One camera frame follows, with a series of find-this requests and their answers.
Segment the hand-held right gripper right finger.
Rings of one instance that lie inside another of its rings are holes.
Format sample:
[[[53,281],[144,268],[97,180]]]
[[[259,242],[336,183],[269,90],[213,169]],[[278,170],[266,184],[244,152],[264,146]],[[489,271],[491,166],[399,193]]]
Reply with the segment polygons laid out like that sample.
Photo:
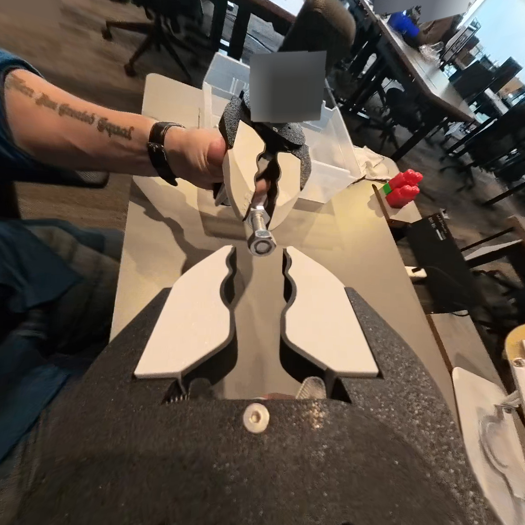
[[[344,284],[293,246],[283,250],[282,271],[286,347],[337,377],[377,377],[378,366]]]

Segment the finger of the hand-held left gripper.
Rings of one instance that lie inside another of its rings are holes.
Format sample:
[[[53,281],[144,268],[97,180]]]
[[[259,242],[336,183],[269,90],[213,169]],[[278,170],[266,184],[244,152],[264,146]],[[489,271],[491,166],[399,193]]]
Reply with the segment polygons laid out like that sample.
[[[266,212],[269,230],[274,230],[288,217],[301,192],[301,161],[292,153],[279,152],[267,166],[270,189]]]
[[[258,161],[265,150],[266,143],[257,131],[245,122],[239,122],[233,146],[224,157],[223,172],[229,205],[241,221],[246,220],[252,210]]]

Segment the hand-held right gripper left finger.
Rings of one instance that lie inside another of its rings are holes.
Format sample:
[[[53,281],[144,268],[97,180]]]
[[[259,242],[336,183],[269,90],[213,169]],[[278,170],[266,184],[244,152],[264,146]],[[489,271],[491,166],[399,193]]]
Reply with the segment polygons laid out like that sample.
[[[135,378],[184,378],[233,341],[236,271],[236,248],[227,245],[177,279],[135,368]]]

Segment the steel hex bolt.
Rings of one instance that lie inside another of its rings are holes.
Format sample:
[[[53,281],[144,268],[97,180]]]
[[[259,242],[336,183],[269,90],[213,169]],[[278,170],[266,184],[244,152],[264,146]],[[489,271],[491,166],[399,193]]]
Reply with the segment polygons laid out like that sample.
[[[252,232],[258,229],[268,230],[267,225],[270,221],[270,216],[266,212],[266,208],[265,208],[266,203],[267,203],[266,196],[258,196],[253,200],[251,204],[250,211],[247,215],[245,222],[251,228]]]

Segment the clear divided plastic bin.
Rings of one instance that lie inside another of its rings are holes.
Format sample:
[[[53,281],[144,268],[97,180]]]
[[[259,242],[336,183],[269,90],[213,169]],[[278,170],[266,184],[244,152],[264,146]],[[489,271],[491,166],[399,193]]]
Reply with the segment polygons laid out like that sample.
[[[250,68],[233,58],[215,53],[203,79],[205,128],[217,128],[232,96],[248,88]],[[325,90],[321,116],[301,123],[309,147],[311,174],[299,197],[325,204],[361,177],[350,135],[337,107],[330,108]]]

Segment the steel hex nut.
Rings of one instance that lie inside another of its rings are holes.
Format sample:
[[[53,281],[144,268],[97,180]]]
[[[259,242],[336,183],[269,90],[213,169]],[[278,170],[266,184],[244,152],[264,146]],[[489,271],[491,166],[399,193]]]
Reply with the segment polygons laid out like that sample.
[[[267,229],[253,231],[247,240],[247,245],[250,253],[255,257],[271,255],[277,247],[272,233]]]

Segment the person's left forearm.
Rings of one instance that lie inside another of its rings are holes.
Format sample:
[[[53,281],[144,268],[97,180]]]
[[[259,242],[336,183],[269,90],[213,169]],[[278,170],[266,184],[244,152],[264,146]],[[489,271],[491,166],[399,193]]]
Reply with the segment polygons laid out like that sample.
[[[36,161],[156,176],[147,149],[154,119],[85,101],[24,69],[7,75],[4,109],[11,141]]]

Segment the person's left hand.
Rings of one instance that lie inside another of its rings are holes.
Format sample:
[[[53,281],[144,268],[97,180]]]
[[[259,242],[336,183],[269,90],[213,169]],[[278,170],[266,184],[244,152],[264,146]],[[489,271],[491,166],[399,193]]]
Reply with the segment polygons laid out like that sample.
[[[164,138],[168,165],[177,179],[212,190],[224,182],[223,163],[227,145],[218,129],[172,126]]]

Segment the white cloth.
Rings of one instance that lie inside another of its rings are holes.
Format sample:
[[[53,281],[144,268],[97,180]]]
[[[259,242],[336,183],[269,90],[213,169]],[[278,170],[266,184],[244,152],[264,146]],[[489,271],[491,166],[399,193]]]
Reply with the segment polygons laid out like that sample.
[[[398,167],[391,158],[376,153],[368,147],[353,149],[361,180],[386,183],[398,174]]]

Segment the person's grey jeans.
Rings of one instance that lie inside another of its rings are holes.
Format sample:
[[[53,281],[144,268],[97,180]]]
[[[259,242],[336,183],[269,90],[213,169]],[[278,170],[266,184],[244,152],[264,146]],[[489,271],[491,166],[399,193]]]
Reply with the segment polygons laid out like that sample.
[[[94,360],[109,343],[123,231],[63,220],[28,220],[25,227],[80,277],[45,309],[46,353],[56,359]]]

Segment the red toy block stack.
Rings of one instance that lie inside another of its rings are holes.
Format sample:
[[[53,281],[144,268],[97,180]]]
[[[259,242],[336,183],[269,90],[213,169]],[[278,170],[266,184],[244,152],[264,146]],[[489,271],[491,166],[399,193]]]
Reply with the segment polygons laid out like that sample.
[[[413,202],[419,194],[419,183],[423,180],[423,174],[408,169],[395,175],[388,183],[392,192],[386,195],[391,207],[402,208]]]

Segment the brown thin board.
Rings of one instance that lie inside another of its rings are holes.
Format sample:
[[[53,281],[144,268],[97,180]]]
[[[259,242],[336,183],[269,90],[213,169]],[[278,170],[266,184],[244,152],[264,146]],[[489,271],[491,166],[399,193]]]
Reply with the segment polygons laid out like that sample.
[[[422,218],[414,202],[410,202],[402,208],[393,208],[388,203],[387,196],[381,188],[373,183],[372,189],[380,212],[390,229],[402,229]]]

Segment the black printed box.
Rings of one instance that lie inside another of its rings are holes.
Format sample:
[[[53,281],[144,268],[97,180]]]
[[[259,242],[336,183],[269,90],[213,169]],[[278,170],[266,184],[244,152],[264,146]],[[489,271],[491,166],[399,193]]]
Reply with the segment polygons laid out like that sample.
[[[484,305],[482,293],[441,213],[410,223],[405,237],[425,285],[434,313],[471,313]]]

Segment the black office chair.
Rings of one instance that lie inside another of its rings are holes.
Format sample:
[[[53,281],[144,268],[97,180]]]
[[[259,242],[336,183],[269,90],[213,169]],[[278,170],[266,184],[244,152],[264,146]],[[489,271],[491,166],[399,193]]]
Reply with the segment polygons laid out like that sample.
[[[149,50],[167,51],[176,62],[190,85],[194,81],[191,73],[175,50],[175,46],[191,53],[195,60],[198,56],[195,49],[178,38],[180,32],[179,18],[183,17],[191,23],[201,24],[204,12],[201,1],[131,1],[136,7],[142,8],[148,22],[106,21],[101,29],[101,36],[110,42],[113,40],[112,30],[124,30],[144,35],[145,38],[135,50],[131,58],[124,64],[123,69],[128,77],[135,77],[135,63]]]

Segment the person's blue shirt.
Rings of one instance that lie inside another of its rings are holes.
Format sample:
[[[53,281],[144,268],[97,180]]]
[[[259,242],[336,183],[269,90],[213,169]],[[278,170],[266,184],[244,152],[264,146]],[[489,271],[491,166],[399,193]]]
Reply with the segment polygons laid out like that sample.
[[[36,161],[11,141],[4,83],[16,69],[45,80],[27,61],[1,50],[1,181],[48,183],[70,179],[77,171],[91,176],[93,170]],[[45,309],[80,277],[25,227],[25,221],[1,220],[1,470],[7,471],[41,413],[90,365],[90,361],[56,359],[45,351]]]

